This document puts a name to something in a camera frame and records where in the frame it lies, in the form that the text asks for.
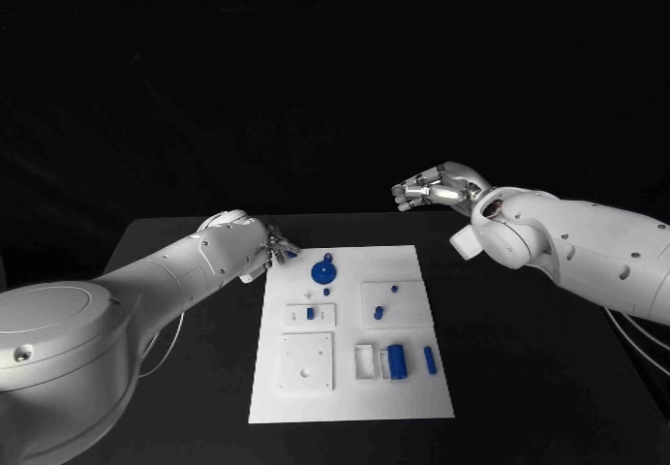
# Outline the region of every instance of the white platform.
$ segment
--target white platform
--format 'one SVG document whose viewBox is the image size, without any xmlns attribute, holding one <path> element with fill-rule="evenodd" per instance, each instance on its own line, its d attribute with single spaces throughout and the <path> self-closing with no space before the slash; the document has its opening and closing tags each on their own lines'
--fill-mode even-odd
<svg viewBox="0 0 670 465">
<path fill-rule="evenodd" d="M 311 266 L 323 258 L 325 253 L 332 254 L 332 264 L 336 277 L 329 285 L 321 286 L 311 279 Z M 362 283 L 381 283 L 374 291 L 361 289 Z M 254 363 L 253 390 L 250 396 L 249 423 L 296 422 L 296 421 L 336 421 L 352 419 L 429 419 L 449 418 L 453 409 L 443 376 L 442 359 L 432 329 L 432 319 L 421 313 L 408 320 L 417 323 L 414 327 L 393 327 L 370 329 L 362 312 L 362 295 L 371 300 L 371 295 L 381 293 L 381 289 L 397 283 L 398 291 L 388 297 L 384 316 L 398 315 L 403 312 L 427 311 L 419 260 L 413 246 L 396 247 L 345 247 L 328 249 L 303 249 L 299 256 L 283 266 L 273 266 L 267 271 L 264 298 L 257 339 L 257 355 Z M 322 289 L 328 287 L 329 296 L 323 296 Z M 414 304 L 407 306 L 403 300 L 411 293 Z M 318 323 L 308 321 L 293 325 L 298 321 L 290 319 L 292 309 L 287 305 L 305 305 L 315 308 L 318 316 L 319 304 L 334 304 L 334 325 L 323 328 Z M 313 334 L 305 338 L 287 337 L 286 334 Z M 318 344 L 332 343 L 332 358 L 316 347 Z M 293 360 L 292 345 L 308 354 Z M 404 347 L 404 359 L 408 377 L 404 380 L 383 380 L 380 378 L 378 352 L 391 344 Z M 354 346 L 372 347 L 374 378 L 355 380 L 355 351 Z M 429 375 L 424 364 L 423 347 L 430 347 L 434 359 L 436 374 Z M 322 382 L 326 377 L 331 361 L 332 381 Z"/>
</svg>

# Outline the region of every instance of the robotic hand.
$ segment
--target robotic hand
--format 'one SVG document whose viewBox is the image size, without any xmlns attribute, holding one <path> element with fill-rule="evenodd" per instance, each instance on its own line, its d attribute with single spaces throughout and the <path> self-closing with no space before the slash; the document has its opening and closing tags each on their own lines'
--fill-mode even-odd
<svg viewBox="0 0 670 465">
<path fill-rule="evenodd" d="M 511 269 L 538 268 L 555 285 L 610 310 L 670 325 L 670 229 L 645 215 L 491 187 L 443 163 L 391 187 L 397 209 L 442 203 L 469 217 L 449 242 Z"/>
<path fill-rule="evenodd" d="M 249 283 L 272 258 L 298 253 L 277 228 L 234 210 L 92 281 L 0 294 L 1 465 L 58 465 L 90 448 L 159 330 L 236 277 Z"/>
</svg>

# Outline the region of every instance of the black table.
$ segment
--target black table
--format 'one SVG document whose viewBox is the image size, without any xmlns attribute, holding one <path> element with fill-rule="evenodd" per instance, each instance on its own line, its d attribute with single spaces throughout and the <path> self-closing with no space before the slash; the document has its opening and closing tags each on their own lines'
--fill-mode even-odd
<svg viewBox="0 0 670 465">
<path fill-rule="evenodd" d="M 247 285 L 236 280 L 189 310 L 164 365 L 139 380 L 117 424 L 71 465 L 670 461 L 666 425 L 599 308 L 537 269 L 509 270 L 483 255 L 465 262 L 447 242 L 463 216 L 273 219 L 303 248 L 416 245 L 456 417 L 246 423 L 263 275 Z M 201 220 L 135 221 L 106 271 L 191 233 Z M 162 333 L 168 344 L 171 331 Z"/>
</svg>

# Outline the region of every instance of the cable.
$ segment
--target cable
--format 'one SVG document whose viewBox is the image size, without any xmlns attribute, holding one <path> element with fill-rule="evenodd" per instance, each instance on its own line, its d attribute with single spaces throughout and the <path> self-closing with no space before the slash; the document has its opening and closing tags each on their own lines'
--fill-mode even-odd
<svg viewBox="0 0 670 465">
<path fill-rule="evenodd" d="M 211 215 L 200 224 L 200 227 L 198 227 L 198 230 L 197 232 L 200 232 L 201 230 L 205 229 L 205 227 L 208 226 L 208 223 L 221 215 L 221 213 L 215 213 L 214 215 Z M 178 318 L 178 326 L 177 326 L 177 332 L 174 333 L 174 338 L 171 339 L 171 344 L 169 344 L 169 347 L 166 349 L 166 352 L 162 356 L 162 359 L 159 360 L 159 362 L 156 363 L 156 366 L 143 374 L 139 374 L 139 378 L 143 378 L 145 376 L 149 376 L 158 369 L 159 369 L 159 366 L 162 365 L 162 362 L 164 360 L 166 359 L 166 356 L 169 355 L 169 352 L 171 352 L 171 348 L 174 347 L 174 343 L 177 342 L 177 337 L 178 337 L 178 332 L 181 330 L 181 323 L 184 321 L 184 314 L 181 313 L 181 316 Z M 143 361 L 143 359 L 146 358 L 146 355 L 149 354 L 149 351 L 151 351 L 151 348 L 153 347 L 153 343 L 156 342 L 156 336 L 159 335 L 159 331 L 155 333 L 153 335 L 153 339 L 151 340 L 151 343 L 149 343 L 149 346 L 146 347 L 143 353 L 142 353 L 142 359 L 140 361 Z"/>
<path fill-rule="evenodd" d="M 639 332 L 642 333 L 642 335 L 662 348 L 665 349 L 666 351 L 670 351 L 670 346 L 666 346 L 665 344 L 662 344 L 643 330 L 643 328 L 633 322 L 632 318 L 623 314 L 623 317 L 625 319 L 628 320 L 628 322 L 630 322 L 630 325 L 639 330 Z"/>
<path fill-rule="evenodd" d="M 151 371 L 148 373 L 139 374 L 139 378 L 143 378 L 145 376 L 149 376 L 159 369 L 159 366 L 162 365 L 162 362 L 166 359 L 166 356 L 169 355 L 171 348 L 174 347 L 174 343 L 177 342 L 178 331 L 181 330 L 182 321 L 184 321 L 184 314 L 181 314 L 181 317 L 178 318 L 177 332 L 174 333 L 174 338 L 171 339 L 169 348 L 166 349 L 166 352 L 165 352 L 165 354 L 162 356 L 162 360 L 156 363 L 156 366 L 151 369 Z"/>
<path fill-rule="evenodd" d="M 610 310 L 607 308 L 603 307 L 603 310 L 606 310 L 606 315 L 609 316 L 610 318 L 610 321 L 613 322 L 616 328 L 617 328 L 617 332 L 620 332 L 620 335 L 625 337 L 625 339 L 628 340 L 628 342 L 630 343 L 630 346 L 635 348 L 635 350 L 639 352 L 639 354 L 642 355 L 642 357 L 652 363 L 652 365 L 655 366 L 655 368 L 670 377 L 670 371 L 666 371 L 659 365 L 658 363 L 655 362 L 655 360 L 645 354 L 645 351 L 642 351 L 642 349 L 638 347 L 638 345 L 632 342 L 632 339 L 629 338 L 628 334 L 625 333 L 623 329 L 620 328 L 620 326 L 617 325 L 617 322 L 616 320 L 613 319 L 613 315 L 610 314 Z"/>
</svg>

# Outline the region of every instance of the hole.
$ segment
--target hole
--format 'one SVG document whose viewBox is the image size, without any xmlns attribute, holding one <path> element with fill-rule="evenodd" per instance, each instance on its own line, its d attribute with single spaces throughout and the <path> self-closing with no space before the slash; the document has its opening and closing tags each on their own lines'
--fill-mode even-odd
<svg viewBox="0 0 670 465">
<path fill-rule="evenodd" d="M 630 267 L 623 264 L 617 272 L 617 279 L 623 280 L 630 275 Z"/>
</svg>

